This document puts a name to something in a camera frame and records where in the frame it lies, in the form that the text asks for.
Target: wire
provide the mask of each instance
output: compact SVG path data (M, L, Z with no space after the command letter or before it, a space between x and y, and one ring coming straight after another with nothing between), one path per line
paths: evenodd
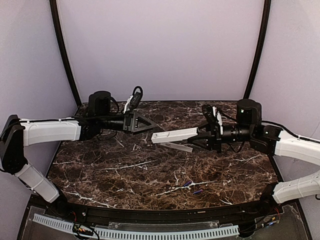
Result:
M261 121L262 123L266 123L266 124L272 124L272 125L276 125L278 127L281 127L283 128L284 130L286 130L288 132L288 134L292 135L293 137L297 138L297 139L301 139L301 140L304 140L304 141L309 141L309 142L313 142L313 143L316 143L316 144L320 144L320 141L317 141L317 140L314 140L314 139L311 139L311 138L307 138L307 137L304 137L304 136L299 136L295 133L293 133L292 131L290 131L288 128L286 128L285 126L283 126L282 124L280 123L276 123L276 122L273 122L273 121Z
M227 118L227 119L230 119L230 120L232 120L232 121L234 121L234 122L238 122L235 118L233 118L233 117L231 117L231 116L228 116L227 114L225 114L221 109L219 109L219 112L220 112L220 114L222 115L222 116L224 116L225 118Z
M256 229L254 230L251 230L251 231L241 231L242 234L250 234L250 233L254 233L255 231L258 231L259 229L262 229L263 226L261 225L260 227L257 227Z
M117 134L118 134L118 132L117 131L112 131L112 132L114 132L114 134L112 135L112 136L110 136L110 137L108 137L108 138L106 138L106 139L100 139L99 137L100 137L100 135L103 133L103 129L102 129L102 132L101 133L99 133L97 136L96 136L96 138L99 140L99 141L106 141L106 140L110 140L110 139L113 139L115 136L117 136Z
M140 98L139 98L139 99L137 100L137 102L136 102L134 105L132 105L131 108L130 108L128 111L126 111L125 113L122 112L121 114L116 114L116 115L79 117L79 118L75 118L75 120L77 120L77 119L79 119L79 120L84 120L84 121L86 121L86 120L112 120L112 119L115 119L115 118L119 118L119 117L126 116L127 114L131 113L133 110L135 110L135 109L138 107L138 105L140 104L141 99L142 99L142 97L143 97L143 95L144 95L144 91L143 91L142 87L141 87L141 86L136 86L136 87L133 89L133 92L132 92L132 95L133 95L133 96L135 95L135 93L137 92L137 90L139 90L140 93L141 93Z
M281 216L280 216L280 212L279 212L279 210L278 210L278 208L274 208L275 210L276 210L276 212L278 213L278 218L279 218L279 220L281 219Z
M254 224L252 224L251 226L247 227L246 229L240 231L240 233L247 233L246 231L251 229L252 227L256 226L258 223L262 222L266 217L268 217L269 214L271 214L273 210L271 210L270 212L268 212L264 217L262 217L259 221L255 222Z
M254 214L258 214L258 211L239 211L237 212L237 214L248 214L248 215L254 215Z
M238 150L235 150L234 147L233 147L230 143L228 143L228 145L230 146L230 148L232 149L232 151L234 151L235 153L239 153L239 152L242 150L242 148L244 147L245 141L243 141L243 142L241 143L241 145L240 145L240 147L238 148Z
M83 224L83 223L80 223L80 222L76 222L77 215L76 215L76 213L75 213L74 211L71 211L71 212L69 213L69 215L70 215L70 214L73 214L73 215L75 216L75 220L72 221L72 220L69 220L69 219L66 219L66 218L63 218L63 217L59 216L59 215L56 213L56 211L54 211L51 207L49 207L49 206L46 206L46 207L47 207L48 209L50 209L51 212L53 212L54 215L56 215L58 218L63 219L63 220L68 221L68 222L72 222L73 224L79 224L80 227L81 227L81 226L84 226L84 227L90 229L90 230L96 235L97 240L100 240L99 234L93 229L93 227L91 227L91 226L89 226L89 225L86 225L86 224Z
M266 120L262 120L261 122L262 122L262 123L272 124L272 125L276 125L276 126L278 126L278 127L281 127L281 128L283 128L284 130L286 130L286 131L288 132L288 134L292 135L293 137L295 137L295 138L297 138L297 139L299 138L299 136L298 136L297 134L293 133L292 131L290 131L288 128L286 128L285 126L283 126L283 125L280 124L280 123L276 123L276 122L273 122L273 121L266 121Z

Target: cable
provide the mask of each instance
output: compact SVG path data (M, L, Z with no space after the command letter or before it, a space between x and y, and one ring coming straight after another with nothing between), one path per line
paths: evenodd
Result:
M114 102L114 104L116 105L116 108L117 108L117 111L115 113L113 112L111 115L91 116L91 117L77 117L77 116L74 116L74 117L70 117L70 118L61 118L61 119L53 118L53 119L38 119L38 120L20 120L20 123L28 123L28 122L29 123L64 122L64 121L74 121L74 120L76 120L76 121L78 121L78 120L81 120L81 121L87 121L87 120L112 120L112 119L115 119L115 118L118 118L118 117L121 117L121 116L125 116L125 115L127 115L130 112L132 112L134 109L136 109L138 107L138 105L140 104L141 99L143 97L144 91L143 91L141 86L136 86L133 89L132 95L135 95L137 90L140 91L141 96L139 97L137 102L132 106L132 108L130 110L128 110L126 113L118 114L119 111L120 111L119 104L113 97L110 97L111 101ZM8 126L7 129L4 130L4 132L7 131L8 128L12 127L13 125L14 124L12 124L11 126Z
M297 138L297 139L299 138L299 136L298 136L297 134L293 133L292 131L290 131L288 128L286 128L285 126L283 126L283 125L280 124L280 123L276 123L276 122L273 122L273 121L266 121L266 120L262 120L261 122L262 122L262 123L272 124L272 125L276 125L276 126L278 126L278 127L281 127L281 128L283 128L284 130L286 130L286 131L288 132L288 134L292 135L293 137L295 137L295 138Z
M299 136L295 133L293 133L292 131L290 131L288 128L286 128L285 126L283 126L282 124L280 123L276 123L276 122L273 122L273 121L261 121L262 123L266 123L266 124L272 124L272 125L276 125L278 127L281 127L283 128L285 131L288 132L288 134L292 135L293 137L297 138L297 139L301 139L301 140L304 140L304 141L308 141L308 142L313 142L313 143L316 143L316 144L320 144L320 141L317 141L317 140L314 140L314 139L310 139L310 138L307 138L307 137L304 137L304 136Z
M51 207L49 207L49 206L46 206L46 207L47 207L48 209L50 209L51 212L53 212L54 215L56 215L58 218L60 218L60 219L62 219L62 220L65 220L65 221L68 221L68 222L72 222L73 224L79 224L80 227L81 227L81 226L84 226L84 227L90 229L90 230L96 235L97 240L100 240L99 234L93 229L93 227L91 227L91 226L89 226L89 225L86 225L86 224L83 224L83 223L80 223L80 222L76 222L76 221L72 221L72 220L63 218L63 217L59 216L59 215L56 213L56 211L54 211ZM74 211L71 211L71 212L69 213L69 215L70 215L70 214L74 214L75 220L77 220L77 215L76 215L76 213L75 213Z
M241 143L241 145L240 145L240 147L238 148L238 150L235 150L234 147L233 147L230 143L227 143L227 144L230 146L230 148L232 149L232 151L234 151L235 153L239 153L239 152L242 150L242 148L244 147L245 141L243 141L243 142Z
M276 212L278 213L278 218L279 218L279 221L280 221L280 219L281 219L280 212L279 212L278 208L275 207L274 209L275 209Z
M117 134L118 134L118 132L117 131L112 131L112 132L114 132L114 134L112 135L112 136L110 136L110 137L108 137L108 138L106 138L106 139L100 139L99 137L100 137L100 135L103 133L103 129L102 129L102 132L101 133L99 133L97 136L96 136L96 138L99 140L99 141L106 141L106 140L110 140L110 139L113 139L115 136L117 136Z
M273 209L268 212L264 217L262 217L259 221L257 221L256 223L252 224L251 226L247 227L246 229L240 231L240 233L246 233L245 231L249 230L250 228L256 226L258 223L262 222L266 217L268 217L269 214L271 214L273 211Z
M260 227L257 227L256 229L254 230L251 230L251 231L241 231L242 234L250 234L250 233L254 233L255 231L258 231L259 229L262 229L263 226L261 225Z
M234 122L237 123L237 120L236 120L235 118L226 115L221 109L219 109L219 112L220 112L220 114L221 114L222 116L224 116L225 118L230 119L230 120L232 120L232 121L234 121Z
M244 211L244 210L237 212L237 214L248 214L248 215L255 215L258 213L259 213L258 211Z

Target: black cable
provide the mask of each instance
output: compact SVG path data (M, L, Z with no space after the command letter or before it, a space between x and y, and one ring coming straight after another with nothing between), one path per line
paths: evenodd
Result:
M235 150L234 147L233 147L230 143L227 143L227 144L230 146L230 148L232 149L232 151L234 151L235 153L239 153L239 152L242 150L242 148L244 147L245 141L243 141L243 142L241 143L241 145L240 145L240 147L238 148L238 150Z
M140 87L140 86L136 86L136 87L133 89L132 95L133 95L133 96L135 95L137 89L140 90L140 93L141 93L141 95L143 96L143 95L144 95L144 91L143 91L142 87Z
M249 230L250 228L256 226L258 223L262 222L266 217L268 217L272 213L272 211L273 211L273 209L270 212L268 212L264 217L262 217L259 221L255 222L254 224L247 227L246 229L240 231L240 233L246 233L245 231Z
M258 211L239 211L237 214L248 214L248 215L255 215L258 214Z
M225 117L225 118L227 118L227 119L230 119L230 120L232 120L232 121L234 121L234 122L237 123L237 120L236 120L235 118L226 115L221 109L218 109L218 111L220 112L220 114L221 114L223 117Z
M110 96L110 100L115 104L116 106L116 112L113 112L112 114L113 115L116 115L119 113L119 110L120 110L120 107L119 107L119 103L112 97Z
M299 138L299 136L298 136L297 134L293 133L292 131L290 131L288 128L286 128L285 126L283 126L283 125L280 124L280 123L276 123L276 122L273 122L273 121L266 121L266 120L262 120L261 122L262 122L262 123L272 124L272 125L276 125L276 126L278 126L278 127L281 127L281 128L283 128L284 130L286 130L286 131L288 132L288 134L292 135L293 137L295 137L295 138L297 138L297 139Z
M272 125L276 125L278 127L281 127L283 128L285 131L288 132L288 134L292 135L293 137L297 138L297 139L301 139L301 140L304 140L304 141L308 141L308 142L313 142L313 143L316 143L316 144L320 144L320 141L317 141L317 140L314 140L314 139L310 139L310 138L307 138L307 137L304 137L304 136L301 136L299 137L297 134L293 133L292 131L290 131L288 128L286 128L285 126L283 126L282 124L280 123L276 123L276 122L273 122L273 121L261 121L262 123L266 123L266 124L272 124Z
M63 217L59 216L59 215L56 213L56 211L54 211L51 207L49 207L49 206L46 206L46 207L47 207L48 209L50 209L51 212L53 212L54 215L56 215L58 218L63 219L63 220L68 221L68 222L71 222L71 223L73 223L73 224L79 224L80 227L81 227L81 226L84 226L84 227L90 229L90 230L96 235L97 240L100 240L99 234L93 229L93 227L91 227L91 226L89 226L89 225L86 225L86 224L84 224L84 223L80 223L80 222L76 222L76 221L72 221L72 220L63 218Z
M263 226L261 225L260 227L257 227L256 229L254 230L251 230L251 231L241 231L242 234L251 234L251 233L254 233L255 231L258 231L259 229L262 229Z
M104 132L104 130L102 129L102 132L99 133L99 134L96 136L96 138L97 138L99 141L102 141L102 139L100 139L99 137L100 137L100 135L101 135L103 132ZM106 139L103 139L103 141L113 139L115 136L117 136L117 134L118 134L117 131L112 131L112 132L114 132L114 134L113 134L112 136L106 138Z

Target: black curved frame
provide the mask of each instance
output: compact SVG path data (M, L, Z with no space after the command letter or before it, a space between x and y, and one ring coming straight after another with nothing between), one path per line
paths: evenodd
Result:
M263 13L262 13L262 20L261 20L261 26L260 26L260 32L258 37L258 42L256 44L255 54L253 58L253 63L249 75L249 79L245 88L244 92L244 99L248 99L250 97L250 93L252 91L252 87L254 86L254 81L256 78L262 49L264 47L265 43L265 37L267 32L267 26L268 26L268 20L269 20L269 14L270 14L270 8L271 8L271 0L264 0L264 7L263 7Z
M80 107L82 105L82 101L80 99L80 95L75 83L75 79L71 70L70 62L68 59L68 54L62 34L62 28L59 19L59 12L57 6L57 0L49 0L51 7L52 20L54 25L54 30L61 54L61 58L63 61L64 69L67 75L67 79L73 94L73 98L76 102L76 105ZM263 45L265 41L265 36L267 32L269 14L271 8L271 0L264 1L263 14L261 20L261 26L259 31L259 37L257 41L257 46L254 54L254 59L250 71L250 76L247 82L247 86L245 89L245 93L243 98L249 98L250 93L253 88L253 84L255 81L255 77L257 74L259 61L261 58ZM275 170L277 178L279 181L283 181L280 171L275 163L273 157L269 157L270 162ZM295 203L298 207L298 210L301 214L302 220L304 222L304 227L307 232L308 238L312 239L311 233L309 230L309 226L307 224L305 215L302 211L302 207L300 205L299 200L292 200L286 204ZM24 223L27 220L27 216L29 213L29 207L35 206L39 208L46 208L46 202L39 196L31 195L28 207L25 210L22 224L20 226L19 234L17 239L21 239L22 232L24 229ZM231 206L221 206L221 207L213 207L213 208L203 208L203 209L190 209L190 210L125 210L125 209L112 209L112 208L101 208L101 207L93 207L86 206L80 204L72 204L75 208L78 208L81 212L86 212L86 217L79 219L81 222L96 224L96 225L106 225L109 222L127 222L127 223L149 223L149 224L176 224L176 223L195 223L195 222L203 222L203 221L212 221L219 220L220 224L228 224L233 223L234 225L246 225L252 224L255 218L262 217L260 213L252 214L252 215L241 215L238 214L243 209L258 209L259 202L247 202L241 203L237 205ZM49 209L46 211L47 214L53 215Z
M55 35L56 35L56 40L58 42L60 54L61 54L61 59L63 62L64 70L66 73L66 77L68 79L72 95L74 98L74 101L78 107L82 105L80 95L77 89L77 85L75 82L74 75L72 74L70 62L68 59L68 54L67 54L67 49L64 41L64 37L62 34L62 29L61 29L61 24L60 24L60 19L59 19L59 11L58 11L58 6L57 6L57 0L50 0L50 8L51 8L51 14L52 14L52 20L53 20L53 25L54 25L54 30L55 30Z

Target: black cylindrical joint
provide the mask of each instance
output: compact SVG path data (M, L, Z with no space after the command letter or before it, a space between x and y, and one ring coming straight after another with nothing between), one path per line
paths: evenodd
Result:
M111 129L115 131L122 131L124 129L123 117L119 120L105 120L103 123L103 129Z
M108 91L96 91L89 96L88 116L106 116L111 109L111 93Z
M241 125L261 124L261 104L251 99L241 99L236 103L236 121Z
M245 142L250 140L250 130L248 126L226 125L223 127L221 142L223 144Z

